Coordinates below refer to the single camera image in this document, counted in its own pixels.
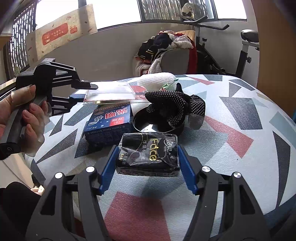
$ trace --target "chair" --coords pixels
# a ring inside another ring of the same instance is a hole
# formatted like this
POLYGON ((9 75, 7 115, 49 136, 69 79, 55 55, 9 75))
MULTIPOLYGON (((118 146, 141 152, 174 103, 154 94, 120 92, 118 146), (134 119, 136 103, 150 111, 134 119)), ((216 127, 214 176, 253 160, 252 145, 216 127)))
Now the chair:
MULTIPOLYGON (((176 32, 189 37, 195 44, 196 32, 194 30, 184 30, 176 32)), ((171 49, 166 51, 160 60, 160 67, 163 72, 172 74, 185 74, 188 68, 189 49, 171 49)))

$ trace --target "geometric patterned cloth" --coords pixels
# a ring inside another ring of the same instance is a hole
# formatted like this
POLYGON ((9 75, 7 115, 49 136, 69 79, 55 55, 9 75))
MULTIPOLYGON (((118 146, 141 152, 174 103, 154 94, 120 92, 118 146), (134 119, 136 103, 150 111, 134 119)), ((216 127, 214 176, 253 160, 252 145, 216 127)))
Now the geometric patterned cloth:
MULTIPOLYGON (((177 78, 185 94, 206 102, 202 127, 190 129, 185 121, 178 143, 217 173, 239 171, 268 226, 273 227, 296 202, 295 123, 271 99, 241 79, 201 74, 177 78)), ((132 104, 133 113, 146 106, 132 104)), ((70 113, 51 117, 44 144, 34 158, 26 156, 33 174, 45 187, 55 173, 77 174, 108 155, 111 147, 96 152, 82 136, 94 109, 78 103, 70 113)), ((179 241, 188 229, 197 200, 182 175, 140 177, 115 172, 109 190, 99 197, 99 205, 116 241, 179 241)), ((212 236, 218 233, 222 204, 223 193, 219 193, 212 236)), ((78 206, 74 196, 76 216, 78 206)))

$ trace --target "human hand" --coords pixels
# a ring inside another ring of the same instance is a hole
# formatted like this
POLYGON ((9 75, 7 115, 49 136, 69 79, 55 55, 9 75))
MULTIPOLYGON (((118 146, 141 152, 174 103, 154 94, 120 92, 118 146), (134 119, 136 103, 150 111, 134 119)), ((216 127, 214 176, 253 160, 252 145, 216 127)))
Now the human hand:
MULTIPOLYGON (((35 98, 36 86, 31 85, 11 92, 9 96, 0 101, 0 138, 12 111, 35 98)), ((22 118, 27 124, 25 138, 22 140, 22 152, 35 155, 39 147, 44 143, 44 127, 49 122, 47 116, 48 104, 44 101, 40 106, 31 103, 29 110, 24 110, 22 118)))

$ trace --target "blue box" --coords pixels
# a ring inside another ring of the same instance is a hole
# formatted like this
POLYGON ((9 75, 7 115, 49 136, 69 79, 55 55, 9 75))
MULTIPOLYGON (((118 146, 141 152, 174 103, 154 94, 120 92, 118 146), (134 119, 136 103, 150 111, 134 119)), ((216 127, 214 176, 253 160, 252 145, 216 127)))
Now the blue box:
POLYGON ((124 133, 131 133, 130 104, 104 104, 91 115, 84 127, 85 139, 95 145, 118 145, 124 133))

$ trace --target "red label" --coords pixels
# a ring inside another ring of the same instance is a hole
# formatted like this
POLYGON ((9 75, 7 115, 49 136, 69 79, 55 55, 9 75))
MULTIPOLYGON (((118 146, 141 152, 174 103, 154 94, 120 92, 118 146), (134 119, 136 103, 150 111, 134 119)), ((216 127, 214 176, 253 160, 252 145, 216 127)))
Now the red label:
POLYGON ((76 26, 74 28, 70 28, 70 34, 76 33, 77 31, 78 30, 76 26))
POLYGON ((114 118, 110 122, 110 126, 116 126, 124 123, 124 117, 114 118))
POLYGON ((68 24, 63 23, 62 25, 43 34, 42 35, 42 43, 43 43, 43 45, 47 45, 51 41, 65 35, 66 33, 68 33, 68 24))

